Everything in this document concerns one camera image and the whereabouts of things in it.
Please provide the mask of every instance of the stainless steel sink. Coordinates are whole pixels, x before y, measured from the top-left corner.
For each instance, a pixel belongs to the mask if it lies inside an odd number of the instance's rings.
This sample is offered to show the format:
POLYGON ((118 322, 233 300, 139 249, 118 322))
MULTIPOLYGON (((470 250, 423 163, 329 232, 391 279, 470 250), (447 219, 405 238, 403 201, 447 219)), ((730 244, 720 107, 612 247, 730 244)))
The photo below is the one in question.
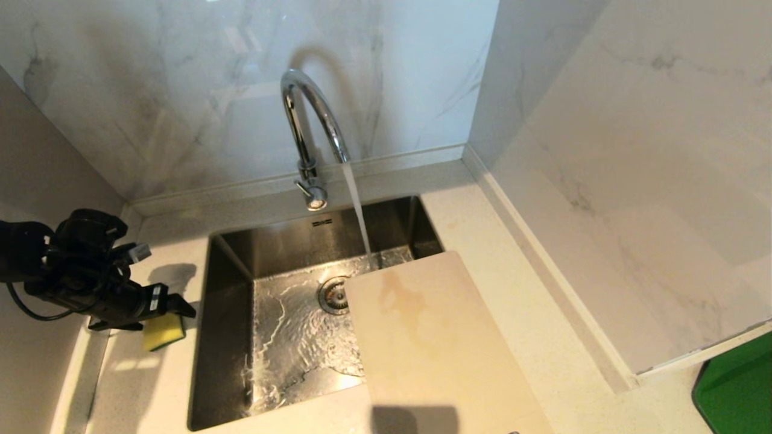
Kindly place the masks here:
MULTIPOLYGON (((418 197, 363 212, 377 268, 443 251, 418 197)), ((189 428, 363 383, 342 289, 369 267, 353 209, 212 237, 189 428)))

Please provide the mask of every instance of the quartz countertop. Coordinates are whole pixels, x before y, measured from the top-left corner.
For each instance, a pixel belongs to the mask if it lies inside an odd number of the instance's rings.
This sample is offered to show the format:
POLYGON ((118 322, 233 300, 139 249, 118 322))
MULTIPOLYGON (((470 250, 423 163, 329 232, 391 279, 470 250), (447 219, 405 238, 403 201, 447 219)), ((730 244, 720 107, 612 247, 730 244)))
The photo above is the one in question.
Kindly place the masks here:
MULTIPOLYGON (((461 256, 555 432, 709 434, 691 401, 699 366, 646 378, 615 394, 601 376, 521 248, 461 161, 364 176, 363 202, 420 195, 445 249, 461 256)), ((350 206, 345 184, 329 185, 330 209, 350 206)), ((306 215, 299 192, 195 206, 154 215, 137 240, 153 256, 132 267, 132 279, 182 282, 185 299, 200 307, 208 238, 306 215)), ((87 432, 188 432, 196 320, 188 336, 154 353, 142 334, 114 331, 107 342, 87 432)), ((366 385, 335 392, 203 432, 370 432, 366 385)))

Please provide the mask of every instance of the sponge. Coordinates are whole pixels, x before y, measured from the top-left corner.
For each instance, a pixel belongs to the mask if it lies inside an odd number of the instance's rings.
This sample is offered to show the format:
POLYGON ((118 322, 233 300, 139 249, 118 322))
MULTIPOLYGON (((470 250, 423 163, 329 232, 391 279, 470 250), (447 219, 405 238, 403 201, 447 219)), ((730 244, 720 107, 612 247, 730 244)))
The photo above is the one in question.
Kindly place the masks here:
POLYGON ((165 314, 145 321, 142 333, 144 334, 142 348, 145 351, 156 351, 185 337, 182 318, 177 314, 165 314))

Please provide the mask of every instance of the faucet handle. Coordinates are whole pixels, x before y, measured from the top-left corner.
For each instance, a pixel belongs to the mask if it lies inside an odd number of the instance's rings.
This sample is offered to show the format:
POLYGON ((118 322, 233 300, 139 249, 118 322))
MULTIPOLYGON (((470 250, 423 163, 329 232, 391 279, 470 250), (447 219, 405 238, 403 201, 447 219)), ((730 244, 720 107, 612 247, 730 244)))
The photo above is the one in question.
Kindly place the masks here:
POLYGON ((300 191, 302 191, 302 192, 303 192, 303 194, 304 194, 304 195, 306 195, 306 197, 307 197, 307 198, 310 198, 310 197, 312 197, 312 196, 313 196, 313 195, 311 194, 311 192, 309 192, 309 191, 308 191, 308 188, 306 188, 306 186, 305 186, 305 185, 303 185, 303 183, 302 183, 302 182, 300 182, 300 181, 298 181, 298 180, 295 180, 295 185, 297 185, 297 188, 299 188, 299 189, 300 189, 300 191))
POLYGON ((319 211, 327 206, 327 191, 319 178, 308 178, 305 182, 295 181, 295 185, 306 196, 306 208, 319 211))

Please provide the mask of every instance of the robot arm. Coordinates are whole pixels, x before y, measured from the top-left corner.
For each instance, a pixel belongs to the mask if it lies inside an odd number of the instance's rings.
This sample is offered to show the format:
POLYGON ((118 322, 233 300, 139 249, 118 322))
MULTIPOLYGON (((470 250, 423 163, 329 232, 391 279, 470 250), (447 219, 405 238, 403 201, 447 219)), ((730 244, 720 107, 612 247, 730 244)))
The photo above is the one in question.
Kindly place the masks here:
POLYGON ((69 314, 97 319, 89 329, 142 330, 139 321, 166 313, 194 318, 195 309, 163 283, 146 287, 132 281, 129 266, 147 258, 147 244, 113 248, 126 235, 119 218, 92 209, 77 209, 56 231, 38 222, 0 222, 0 282, 13 300, 36 320, 55 320, 69 314), (43 317, 30 311, 13 289, 24 282, 25 292, 65 307, 43 317))

